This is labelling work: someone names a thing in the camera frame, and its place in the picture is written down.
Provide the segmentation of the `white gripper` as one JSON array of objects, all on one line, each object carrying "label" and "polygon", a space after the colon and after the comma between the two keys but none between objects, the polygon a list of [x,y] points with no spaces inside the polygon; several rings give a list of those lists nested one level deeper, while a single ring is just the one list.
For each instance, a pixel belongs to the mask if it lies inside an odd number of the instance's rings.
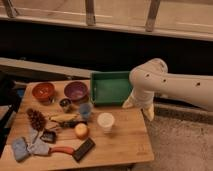
[{"label": "white gripper", "polygon": [[124,101],[122,107],[124,109],[133,108],[134,106],[145,108],[143,110],[144,115],[149,121],[152,121],[155,116],[154,105],[152,105],[153,99],[154,93],[152,91],[133,89],[130,97]]}]

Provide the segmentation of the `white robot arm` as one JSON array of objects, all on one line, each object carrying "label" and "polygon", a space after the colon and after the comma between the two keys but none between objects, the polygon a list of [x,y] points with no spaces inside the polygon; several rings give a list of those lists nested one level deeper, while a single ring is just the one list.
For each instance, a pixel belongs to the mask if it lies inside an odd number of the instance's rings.
[{"label": "white robot arm", "polygon": [[167,64],[154,58],[129,73],[132,91],[123,108],[140,108],[147,119],[154,119],[154,94],[160,93],[213,112],[213,76],[171,74]]}]

